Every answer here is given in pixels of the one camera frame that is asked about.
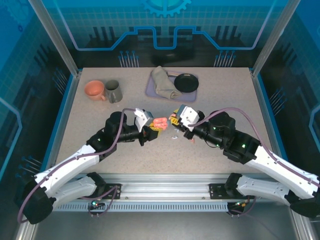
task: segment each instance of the orange object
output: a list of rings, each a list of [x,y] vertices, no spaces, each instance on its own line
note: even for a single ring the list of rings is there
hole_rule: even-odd
[[[84,86],[84,93],[93,101],[105,101],[105,85],[102,81],[93,80]]]
[[[156,128],[166,130],[168,127],[168,119],[166,117],[159,117],[153,120],[153,125]]]

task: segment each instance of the black plate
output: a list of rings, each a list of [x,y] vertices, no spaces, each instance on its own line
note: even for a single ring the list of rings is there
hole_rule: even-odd
[[[192,93],[199,87],[198,78],[190,73],[182,73],[174,80],[174,86],[182,93]]]

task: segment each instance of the metal floor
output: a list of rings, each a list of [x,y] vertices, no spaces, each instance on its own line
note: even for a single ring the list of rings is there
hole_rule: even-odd
[[[288,207],[261,202],[250,215],[279,239],[297,239]],[[93,219],[84,212],[53,212],[34,235],[33,240],[277,239],[256,219],[222,212],[109,212]]]

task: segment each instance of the orange mug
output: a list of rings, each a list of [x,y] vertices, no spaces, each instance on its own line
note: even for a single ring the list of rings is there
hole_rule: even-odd
[[[84,93],[93,101],[105,101],[105,85],[102,81],[93,80],[84,86]]]

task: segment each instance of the purple tray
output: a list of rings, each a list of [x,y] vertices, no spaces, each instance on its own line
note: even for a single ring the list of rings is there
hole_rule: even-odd
[[[183,72],[179,72],[179,71],[170,71],[170,73],[175,73],[175,74],[183,74]],[[170,76],[169,77],[170,81],[174,83],[176,77],[175,76]],[[155,82],[150,74],[150,77],[149,77],[149,80],[148,80],[148,83],[146,85],[146,89],[145,89],[145,94],[148,96],[148,97],[152,97],[152,98],[160,98],[160,99],[168,99],[168,98],[165,98],[163,96],[160,96],[158,94],[156,94],[156,91],[155,91]],[[176,102],[194,102],[197,98],[197,90],[193,91],[193,92],[189,92],[189,93],[185,93],[183,92],[181,96],[177,97],[176,99],[168,99],[168,100],[171,100],[171,101],[176,101]]]

